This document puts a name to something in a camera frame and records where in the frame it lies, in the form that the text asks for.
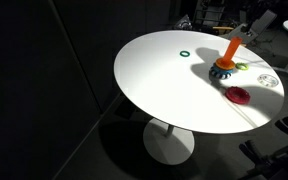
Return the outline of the black and purple equipment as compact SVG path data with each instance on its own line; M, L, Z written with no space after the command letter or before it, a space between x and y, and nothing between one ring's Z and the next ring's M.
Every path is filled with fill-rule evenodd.
M288 116L275 122L275 126L288 135ZM239 145L243 154L254 163L254 167L238 180L250 180L263 176L266 180L288 180L288 145L263 155L252 140Z

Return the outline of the white round pedestal table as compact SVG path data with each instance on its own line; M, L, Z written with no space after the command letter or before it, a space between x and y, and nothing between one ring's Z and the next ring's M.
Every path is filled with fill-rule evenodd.
M210 74L229 41L210 34L168 30L128 42L117 54L114 76L124 95L152 116L143 133L148 153L166 165L185 162L195 132L232 134L261 127L280 112L284 88L273 68L240 46L245 63L220 80Z

